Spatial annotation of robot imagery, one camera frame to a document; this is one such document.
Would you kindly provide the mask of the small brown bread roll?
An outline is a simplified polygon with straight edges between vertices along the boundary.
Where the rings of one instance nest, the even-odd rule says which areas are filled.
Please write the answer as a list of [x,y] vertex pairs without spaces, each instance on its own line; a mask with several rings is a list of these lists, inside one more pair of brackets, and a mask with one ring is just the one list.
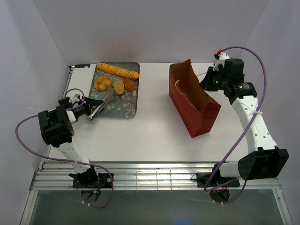
[[135,89],[135,84],[132,80],[125,78],[123,83],[127,92],[132,92]]

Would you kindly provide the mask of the metal serving tongs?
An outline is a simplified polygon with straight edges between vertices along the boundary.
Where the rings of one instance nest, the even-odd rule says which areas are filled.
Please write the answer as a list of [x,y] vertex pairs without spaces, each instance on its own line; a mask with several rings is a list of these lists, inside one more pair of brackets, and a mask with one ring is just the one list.
[[88,121],[92,121],[94,118],[96,118],[100,112],[102,112],[105,108],[105,106],[115,99],[115,95],[113,93],[109,93],[104,96],[102,99],[102,103],[98,104],[91,112],[91,114],[87,117]]

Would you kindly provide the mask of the round striped bun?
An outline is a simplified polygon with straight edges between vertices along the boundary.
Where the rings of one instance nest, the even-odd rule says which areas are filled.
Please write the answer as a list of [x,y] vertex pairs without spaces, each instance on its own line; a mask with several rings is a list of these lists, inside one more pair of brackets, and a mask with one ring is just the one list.
[[96,91],[106,91],[111,86],[111,79],[107,76],[100,76],[95,80]]

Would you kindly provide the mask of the red paper bag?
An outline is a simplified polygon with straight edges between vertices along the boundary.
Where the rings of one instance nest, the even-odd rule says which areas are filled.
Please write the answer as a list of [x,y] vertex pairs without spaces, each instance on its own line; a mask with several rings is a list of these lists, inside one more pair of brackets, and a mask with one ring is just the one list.
[[170,65],[169,96],[192,138],[211,131],[221,105],[199,86],[190,59]]

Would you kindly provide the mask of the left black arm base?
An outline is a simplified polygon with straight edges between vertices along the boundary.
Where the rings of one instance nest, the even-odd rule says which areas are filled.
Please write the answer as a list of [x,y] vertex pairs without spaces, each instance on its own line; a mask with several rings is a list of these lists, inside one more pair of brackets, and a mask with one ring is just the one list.
[[92,169],[88,169],[84,173],[70,173],[69,177],[73,179],[73,188],[111,188],[114,174],[98,173]]

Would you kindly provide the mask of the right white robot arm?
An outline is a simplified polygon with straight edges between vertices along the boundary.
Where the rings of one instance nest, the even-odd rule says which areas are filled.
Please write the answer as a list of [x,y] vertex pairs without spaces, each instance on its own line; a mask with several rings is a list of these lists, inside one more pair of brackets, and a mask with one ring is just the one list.
[[244,82],[244,62],[241,59],[219,58],[209,67],[200,87],[207,91],[222,90],[237,113],[246,138],[248,154],[239,161],[222,160],[215,165],[205,188],[213,182],[217,186],[229,184],[238,178],[258,180],[276,178],[289,154],[281,149],[271,137],[260,111],[255,87]]

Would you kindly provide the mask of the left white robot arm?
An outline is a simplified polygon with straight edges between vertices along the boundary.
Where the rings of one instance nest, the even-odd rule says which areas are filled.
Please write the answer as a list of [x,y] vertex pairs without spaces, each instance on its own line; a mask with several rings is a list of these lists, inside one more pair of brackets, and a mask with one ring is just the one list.
[[81,185],[95,187],[99,183],[99,175],[90,161],[79,153],[72,140],[72,124],[83,115],[91,120],[95,118],[103,110],[104,101],[81,99],[79,95],[75,95],[74,99],[61,98],[58,103],[55,109],[38,113],[41,136],[46,144],[58,149],[70,161],[75,171],[69,175],[71,178]]

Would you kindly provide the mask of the sliced bread piece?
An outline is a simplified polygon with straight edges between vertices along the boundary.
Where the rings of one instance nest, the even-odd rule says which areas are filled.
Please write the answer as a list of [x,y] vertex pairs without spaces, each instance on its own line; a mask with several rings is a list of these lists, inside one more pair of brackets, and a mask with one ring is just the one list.
[[123,96],[125,94],[124,82],[121,80],[115,81],[113,84],[114,92],[117,96]]

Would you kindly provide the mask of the long orange baguette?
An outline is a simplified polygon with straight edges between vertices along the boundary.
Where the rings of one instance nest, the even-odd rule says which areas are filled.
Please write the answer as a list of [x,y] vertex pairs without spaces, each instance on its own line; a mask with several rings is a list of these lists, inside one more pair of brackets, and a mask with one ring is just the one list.
[[97,69],[105,72],[105,73],[109,73],[112,75],[117,75],[123,78],[127,78],[127,79],[131,79],[131,80],[137,80],[139,78],[139,73],[136,71],[131,71],[131,70],[127,70],[118,66],[114,66],[111,64],[107,64],[107,63],[98,63],[97,64]]

